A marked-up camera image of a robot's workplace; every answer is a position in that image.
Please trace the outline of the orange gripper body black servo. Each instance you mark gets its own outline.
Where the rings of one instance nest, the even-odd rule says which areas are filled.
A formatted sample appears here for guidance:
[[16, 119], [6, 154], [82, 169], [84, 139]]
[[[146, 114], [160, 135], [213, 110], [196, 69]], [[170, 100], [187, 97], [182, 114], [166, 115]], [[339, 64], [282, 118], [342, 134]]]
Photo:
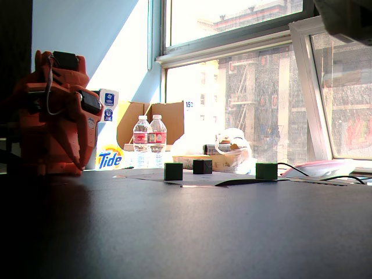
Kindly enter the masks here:
[[103, 106], [99, 101], [97, 93], [90, 91], [80, 85], [72, 85], [69, 88], [62, 87], [63, 112], [62, 117], [66, 120], [77, 123], [83, 117], [94, 122], [99, 122], [102, 117]]

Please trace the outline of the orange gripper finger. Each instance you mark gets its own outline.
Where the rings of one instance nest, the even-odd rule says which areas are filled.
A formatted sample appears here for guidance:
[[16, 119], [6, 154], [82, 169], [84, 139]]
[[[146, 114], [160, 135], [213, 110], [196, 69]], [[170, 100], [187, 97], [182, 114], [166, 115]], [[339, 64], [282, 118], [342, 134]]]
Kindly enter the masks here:
[[62, 120], [63, 149], [79, 171], [85, 169], [87, 164], [87, 146], [82, 134], [82, 129], [77, 124]]
[[98, 121], [93, 116], [88, 116], [87, 119], [87, 143], [84, 158], [84, 165], [87, 166], [90, 161], [92, 151], [96, 146], [96, 134], [98, 131]]

